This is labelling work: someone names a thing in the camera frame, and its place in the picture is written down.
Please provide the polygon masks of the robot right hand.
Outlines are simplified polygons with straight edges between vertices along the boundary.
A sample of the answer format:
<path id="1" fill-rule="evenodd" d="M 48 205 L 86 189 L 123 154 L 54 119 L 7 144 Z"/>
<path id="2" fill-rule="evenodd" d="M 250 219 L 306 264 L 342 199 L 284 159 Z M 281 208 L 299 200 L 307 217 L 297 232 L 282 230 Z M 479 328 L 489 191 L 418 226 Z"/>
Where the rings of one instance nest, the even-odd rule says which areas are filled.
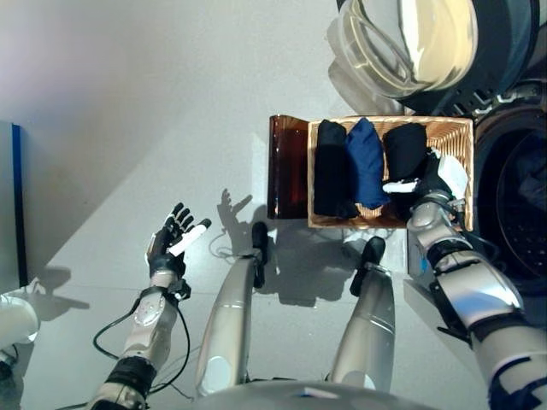
<path id="1" fill-rule="evenodd" d="M 410 176 L 383 183 L 382 190 L 386 194 L 413 194 L 417 199 L 440 192 L 451 201 L 463 200 L 467 186 L 468 174 L 458 159 L 430 147 Z"/>

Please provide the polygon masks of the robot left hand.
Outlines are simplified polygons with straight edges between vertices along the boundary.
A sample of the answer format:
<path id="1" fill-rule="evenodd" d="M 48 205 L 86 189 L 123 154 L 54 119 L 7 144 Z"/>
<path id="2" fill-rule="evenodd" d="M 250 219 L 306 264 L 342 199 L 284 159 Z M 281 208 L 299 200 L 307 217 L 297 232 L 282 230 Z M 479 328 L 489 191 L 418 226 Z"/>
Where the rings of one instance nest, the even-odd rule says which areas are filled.
<path id="1" fill-rule="evenodd" d="M 145 258 L 150 276 L 170 272 L 177 278 L 185 274 L 185 252 L 211 227 L 210 219 L 195 221 L 191 210 L 176 204 L 162 227 L 153 234 Z"/>

